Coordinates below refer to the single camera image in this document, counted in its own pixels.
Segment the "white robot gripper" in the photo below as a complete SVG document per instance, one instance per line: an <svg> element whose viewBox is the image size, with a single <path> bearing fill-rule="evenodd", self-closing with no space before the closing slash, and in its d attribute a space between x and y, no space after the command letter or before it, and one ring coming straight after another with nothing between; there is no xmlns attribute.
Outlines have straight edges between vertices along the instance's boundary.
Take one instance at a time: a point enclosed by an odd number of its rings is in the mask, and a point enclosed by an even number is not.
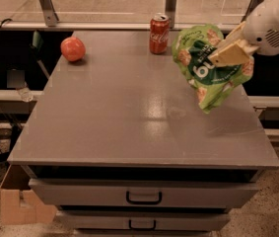
<svg viewBox="0 0 279 237"><path fill-rule="evenodd" d="M256 51L268 56L279 54L279 0L259 4L218 43L208 59L216 67L233 66L248 62Z"/></svg>

